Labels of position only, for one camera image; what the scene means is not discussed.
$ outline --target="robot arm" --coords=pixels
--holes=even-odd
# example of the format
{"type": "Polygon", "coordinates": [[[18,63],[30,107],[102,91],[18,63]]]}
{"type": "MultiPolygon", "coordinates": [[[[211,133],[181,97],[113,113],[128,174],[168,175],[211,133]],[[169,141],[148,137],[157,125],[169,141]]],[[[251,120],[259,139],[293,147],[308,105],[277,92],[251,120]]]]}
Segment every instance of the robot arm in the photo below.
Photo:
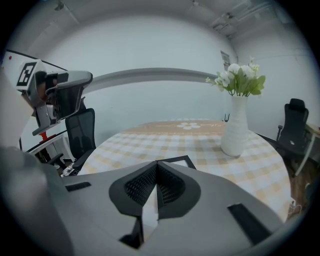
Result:
{"type": "Polygon", "coordinates": [[[82,92],[93,79],[88,71],[47,73],[41,60],[25,62],[22,67],[16,89],[26,94],[35,109],[38,129],[32,132],[34,136],[78,112],[82,92]]]}

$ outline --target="wall outlet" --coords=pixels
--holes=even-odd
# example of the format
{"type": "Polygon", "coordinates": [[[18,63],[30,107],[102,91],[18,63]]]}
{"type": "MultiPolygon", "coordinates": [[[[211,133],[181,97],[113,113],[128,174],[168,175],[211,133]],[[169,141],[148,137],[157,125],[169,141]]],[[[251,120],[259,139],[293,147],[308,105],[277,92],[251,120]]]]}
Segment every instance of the wall outlet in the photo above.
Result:
{"type": "Polygon", "coordinates": [[[291,203],[290,203],[290,206],[291,206],[291,207],[293,207],[293,208],[295,208],[295,207],[296,207],[296,205],[297,205],[296,200],[294,200],[294,199],[291,197],[291,203]]]}

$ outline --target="black office chair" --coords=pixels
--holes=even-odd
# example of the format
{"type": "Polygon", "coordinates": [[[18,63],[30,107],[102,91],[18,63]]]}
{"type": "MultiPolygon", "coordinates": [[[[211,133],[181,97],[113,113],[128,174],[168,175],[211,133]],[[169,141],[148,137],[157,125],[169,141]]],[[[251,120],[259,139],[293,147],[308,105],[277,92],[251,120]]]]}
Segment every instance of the black office chair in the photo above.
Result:
{"type": "Polygon", "coordinates": [[[93,108],[80,110],[65,119],[72,155],[76,158],[73,168],[80,171],[87,158],[96,149],[95,111],[93,108]]]}
{"type": "Polygon", "coordinates": [[[306,122],[309,111],[301,99],[292,98],[290,104],[284,105],[284,127],[278,126],[277,147],[282,148],[290,157],[303,157],[308,143],[306,122]]]}

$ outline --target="white flower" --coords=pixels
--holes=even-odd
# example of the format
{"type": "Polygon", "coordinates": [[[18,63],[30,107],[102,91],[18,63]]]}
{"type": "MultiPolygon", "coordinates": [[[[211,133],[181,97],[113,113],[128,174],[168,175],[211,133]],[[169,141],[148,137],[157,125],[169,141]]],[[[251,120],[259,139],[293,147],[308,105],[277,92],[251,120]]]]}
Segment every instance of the white flower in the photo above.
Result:
{"type": "Polygon", "coordinates": [[[222,83],[222,79],[218,77],[218,78],[214,79],[214,82],[215,82],[216,84],[222,83]]]}
{"type": "Polygon", "coordinates": [[[197,125],[196,122],[190,122],[190,123],[182,122],[181,124],[177,125],[176,127],[183,128],[184,130],[191,130],[193,128],[200,128],[200,126],[197,125]]]}
{"type": "Polygon", "coordinates": [[[227,74],[230,79],[234,79],[235,75],[232,74],[230,71],[228,71],[227,74]]]}
{"type": "Polygon", "coordinates": [[[255,77],[255,72],[252,70],[251,67],[247,65],[241,66],[241,69],[243,71],[243,74],[248,78],[248,79],[253,79],[255,77]]]}
{"type": "Polygon", "coordinates": [[[225,88],[221,85],[218,85],[218,88],[219,88],[220,92],[223,92],[225,90],[225,88]]]}
{"type": "Polygon", "coordinates": [[[253,63],[249,63],[249,67],[255,72],[257,73],[259,71],[259,65],[258,64],[253,64],[253,63]]]}
{"type": "Polygon", "coordinates": [[[238,74],[239,69],[240,69],[240,66],[239,66],[238,64],[235,64],[235,63],[231,64],[231,65],[228,67],[228,71],[229,71],[229,72],[233,72],[233,73],[235,73],[235,74],[238,74]]]}
{"type": "Polygon", "coordinates": [[[230,84],[230,79],[229,79],[228,73],[223,72],[220,74],[220,77],[221,77],[222,85],[224,87],[227,87],[228,84],[230,84]]]}

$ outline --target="round table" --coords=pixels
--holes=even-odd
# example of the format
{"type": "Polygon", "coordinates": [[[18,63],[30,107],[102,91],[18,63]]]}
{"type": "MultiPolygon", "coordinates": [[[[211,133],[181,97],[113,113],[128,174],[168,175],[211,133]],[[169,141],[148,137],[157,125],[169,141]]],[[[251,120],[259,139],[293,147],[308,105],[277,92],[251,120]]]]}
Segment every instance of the round table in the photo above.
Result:
{"type": "Polygon", "coordinates": [[[224,127],[224,122],[213,120],[146,123],[107,139],[89,156],[79,175],[188,155],[197,170],[232,181],[285,221],[291,190],[283,159],[252,131],[240,157],[224,154],[220,148],[224,127]]]}

